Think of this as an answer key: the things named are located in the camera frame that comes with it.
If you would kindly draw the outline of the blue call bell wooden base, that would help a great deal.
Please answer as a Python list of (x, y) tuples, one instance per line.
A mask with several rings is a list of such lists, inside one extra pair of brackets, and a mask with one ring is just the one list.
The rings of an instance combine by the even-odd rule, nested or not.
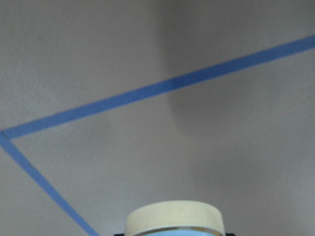
[(221, 212), (197, 201), (166, 201), (143, 206), (126, 218), (126, 236), (224, 236)]

